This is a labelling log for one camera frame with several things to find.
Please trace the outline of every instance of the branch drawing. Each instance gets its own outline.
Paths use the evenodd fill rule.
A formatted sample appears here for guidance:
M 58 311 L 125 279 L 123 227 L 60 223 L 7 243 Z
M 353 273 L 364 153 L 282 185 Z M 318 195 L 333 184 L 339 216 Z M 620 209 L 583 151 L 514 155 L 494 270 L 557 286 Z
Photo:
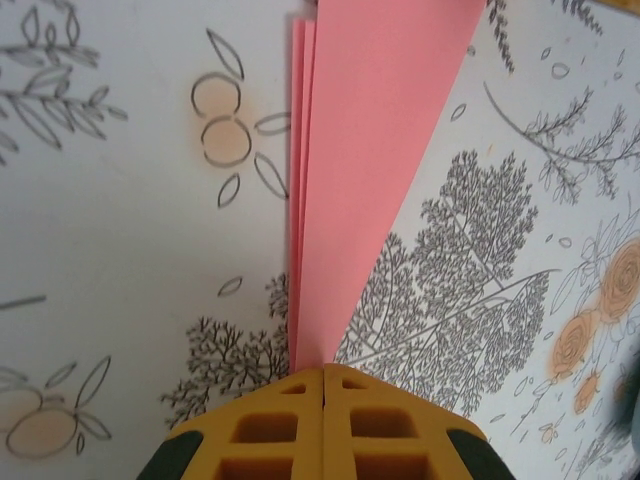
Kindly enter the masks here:
M 199 318 L 187 330 L 189 378 L 160 396 L 160 402 L 173 410 L 166 419 L 170 428 L 206 412 L 212 390 L 214 395 L 239 397 L 287 375 L 287 276 L 273 278 L 267 290 L 269 316 L 279 320 L 272 334 L 266 330 L 247 334 L 212 317 Z
M 562 0 L 562 11 L 578 19 L 590 30 L 598 35 L 602 35 L 602 27 L 591 13 L 591 8 L 584 5 L 585 0 Z M 502 62 L 509 73 L 515 71 L 515 61 L 511 55 L 509 45 L 509 33 L 507 27 L 509 19 L 507 17 L 508 0 L 487 0 L 487 20 L 489 26 L 493 28 L 493 38 L 496 41 L 498 52 Z
M 282 176 L 273 161 L 254 148 L 254 136 L 270 137 L 287 132 L 291 115 L 280 112 L 257 120 L 243 120 L 245 69 L 240 55 L 213 30 L 207 29 L 207 37 L 224 71 L 201 75 L 191 88 L 193 111 L 206 122 L 200 135 L 204 158 L 213 167 L 235 169 L 253 157 L 254 169 L 262 183 L 274 196 L 287 200 L 289 193 Z M 238 171 L 225 179 L 218 192 L 219 209 L 228 207 L 237 198 L 241 180 Z
M 578 17 L 578 20 L 580 20 L 585 27 L 598 35 L 602 35 L 602 27 L 595 19 L 593 13 L 591 13 L 591 7 L 585 5 L 585 0 L 561 0 L 561 2 L 564 13 L 568 13 L 572 17 Z
M 409 251 L 391 233 L 336 360 L 470 415 L 521 370 L 540 331 L 549 271 L 514 279 L 533 230 L 526 167 L 453 161 Z
M 0 58 L 10 59 L 12 67 L 38 69 L 22 86 L 5 87 L 0 83 L 0 118 L 7 120 L 14 116 L 39 140 L 56 150 L 62 150 L 62 141 L 54 127 L 105 140 L 106 135 L 97 124 L 103 122 L 105 116 L 126 120 L 127 114 L 104 103 L 109 93 L 106 85 L 98 87 L 88 98 L 68 95 L 74 65 L 65 62 L 96 68 L 99 53 L 78 44 L 80 23 L 71 3 L 45 3 L 51 3 L 64 14 L 64 32 L 59 34 L 53 22 L 44 27 L 38 7 L 33 5 L 20 24 L 23 43 L 0 45 Z M 5 130 L 0 130 L 0 147 L 10 153 L 20 151 L 18 143 Z M 1 152 L 0 165 L 6 165 Z
M 550 314 L 573 299 L 573 317 L 555 335 L 548 378 L 533 390 L 531 407 L 520 416 L 511 434 L 535 413 L 545 395 L 567 378 L 576 389 L 574 413 L 583 414 L 595 400 L 602 371 L 617 361 L 620 343 L 640 323 L 637 307 L 633 307 L 640 292 L 640 231 L 636 227 L 640 209 L 633 210 L 630 197 L 628 209 L 626 216 L 617 214 L 606 224 L 600 221 L 597 233 L 584 242 L 583 262 L 560 282 Z M 588 301 L 593 302 L 589 308 Z M 610 357 L 602 360 L 607 347 Z
M 591 137 L 582 137 L 567 147 L 557 145 L 561 137 L 573 140 L 574 128 L 585 121 L 593 90 L 587 88 L 582 97 L 574 98 L 564 114 L 553 116 L 539 112 L 535 120 L 526 128 L 521 128 L 511 120 L 496 102 L 487 84 L 485 92 L 496 113 L 519 136 L 537 147 L 545 158 L 539 180 L 545 190 L 554 185 L 553 200 L 576 204 L 581 184 L 588 177 L 596 177 L 597 195 L 615 198 L 616 169 L 635 161 L 634 170 L 640 170 L 640 122 L 630 135 L 624 136 L 627 114 L 618 105 L 611 118 L 609 128 Z
M 0 434 L 6 435 L 7 451 L 14 457 L 39 460 L 62 452 L 74 439 L 77 455 L 84 451 L 88 436 L 111 440 L 102 420 L 86 410 L 110 365 L 110 355 L 100 360 L 72 402 L 55 389 L 76 371 L 75 361 L 54 371 L 42 388 L 21 372 L 0 367 Z

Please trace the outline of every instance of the paper sheet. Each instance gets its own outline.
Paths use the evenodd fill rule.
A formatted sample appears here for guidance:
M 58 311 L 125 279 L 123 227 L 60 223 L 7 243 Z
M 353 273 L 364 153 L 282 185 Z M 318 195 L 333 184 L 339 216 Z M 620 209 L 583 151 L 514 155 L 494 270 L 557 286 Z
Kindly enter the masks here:
M 333 358 L 484 5 L 323 0 L 295 369 Z

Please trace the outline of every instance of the pink paper strip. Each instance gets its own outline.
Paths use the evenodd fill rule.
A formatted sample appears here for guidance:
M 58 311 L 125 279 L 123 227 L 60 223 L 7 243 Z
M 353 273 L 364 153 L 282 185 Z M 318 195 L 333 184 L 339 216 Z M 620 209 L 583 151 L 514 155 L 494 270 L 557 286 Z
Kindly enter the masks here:
M 333 359 L 485 0 L 322 0 L 295 370 Z
M 289 361 L 296 358 L 298 330 L 298 295 L 300 293 L 300 131 L 302 119 L 302 78 L 305 24 L 301 19 L 293 22 L 291 57 L 291 143 L 289 154 Z

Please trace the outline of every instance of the coloring page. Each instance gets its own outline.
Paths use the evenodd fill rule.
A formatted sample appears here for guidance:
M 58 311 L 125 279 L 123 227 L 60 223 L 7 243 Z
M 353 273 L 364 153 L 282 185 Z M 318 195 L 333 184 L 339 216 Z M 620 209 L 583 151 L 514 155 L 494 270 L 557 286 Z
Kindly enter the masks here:
M 336 356 L 470 418 L 518 479 L 637 470 L 637 26 L 489 0 Z

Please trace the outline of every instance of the fern drawing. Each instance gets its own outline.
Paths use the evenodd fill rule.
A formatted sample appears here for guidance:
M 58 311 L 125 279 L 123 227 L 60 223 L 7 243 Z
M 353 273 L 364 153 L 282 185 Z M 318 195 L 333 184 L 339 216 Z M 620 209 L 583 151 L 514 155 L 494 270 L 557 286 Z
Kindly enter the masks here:
M 577 139 L 574 129 L 585 122 L 593 90 L 587 88 L 582 96 L 575 97 L 565 113 L 539 112 L 523 128 L 502 110 L 486 83 L 484 87 L 500 118 L 544 155 L 539 180 L 545 190 L 553 189 L 554 201 L 576 204 L 582 183 L 592 176 L 597 180 L 597 195 L 613 199 L 618 192 L 618 169 L 633 162 L 634 171 L 640 170 L 640 122 L 625 134 L 628 118 L 622 105 L 616 106 L 606 130 Z M 562 137 L 572 143 L 560 146 Z
M 525 172 L 457 155 L 413 249 L 388 236 L 336 360 L 467 416 L 522 369 L 549 279 L 513 278 L 538 214 Z
M 489 26 L 493 28 L 493 38 L 502 58 L 502 63 L 509 73 L 513 73 L 515 71 L 515 61 L 511 55 L 507 30 L 509 25 L 508 3 L 508 0 L 487 0 L 487 20 L 489 21 Z M 589 30 L 597 35 L 602 35 L 602 27 L 593 13 L 591 13 L 591 8 L 585 5 L 585 0 L 561 0 L 558 3 L 561 4 L 564 13 L 577 17 Z
M 278 380 L 289 371 L 287 348 L 288 278 L 281 274 L 267 285 L 269 315 L 279 320 L 272 334 L 245 332 L 227 321 L 201 317 L 187 330 L 189 378 L 160 396 L 177 424 L 207 411 L 214 396 L 239 397 Z

